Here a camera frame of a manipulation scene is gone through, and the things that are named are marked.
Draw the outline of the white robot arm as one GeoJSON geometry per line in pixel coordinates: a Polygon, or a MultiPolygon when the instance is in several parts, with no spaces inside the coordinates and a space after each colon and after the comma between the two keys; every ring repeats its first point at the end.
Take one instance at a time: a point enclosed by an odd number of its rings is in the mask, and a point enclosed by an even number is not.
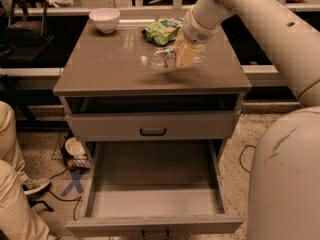
{"type": "Polygon", "coordinates": [[[247,240],[320,240],[320,33],[277,0],[197,0],[183,38],[205,43],[237,14],[301,104],[261,137],[252,160],[247,240]]]}

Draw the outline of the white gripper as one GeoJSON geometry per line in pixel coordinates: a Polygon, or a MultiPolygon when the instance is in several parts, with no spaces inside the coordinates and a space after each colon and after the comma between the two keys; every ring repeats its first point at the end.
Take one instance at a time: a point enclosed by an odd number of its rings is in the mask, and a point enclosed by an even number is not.
{"type": "Polygon", "coordinates": [[[190,8],[184,17],[183,27],[179,29],[174,43],[175,46],[178,47],[176,66],[187,66],[194,60],[199,52],[199,49],[196,47],[185,43],[181,44],[184,39],[193,44],[205,44],[213,34],[214,28],[204,26],[200,23],[194,16],[193,8],[190,8]]]}

